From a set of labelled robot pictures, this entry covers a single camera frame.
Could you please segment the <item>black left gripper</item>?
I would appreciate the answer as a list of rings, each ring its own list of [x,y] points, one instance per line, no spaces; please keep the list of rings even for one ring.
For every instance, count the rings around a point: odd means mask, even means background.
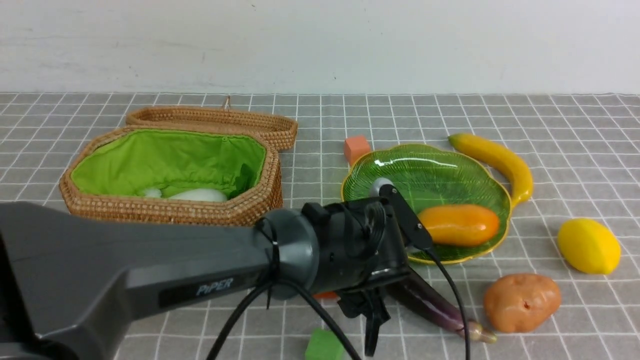
[[[306,203],[301,210],[317,237],[318,265],[311,294],[337,292],[342,313],[365,317],[365,356],[377,350],[380,327],[391,319],[382,287],[409,275],[409,258],[390,201]]]

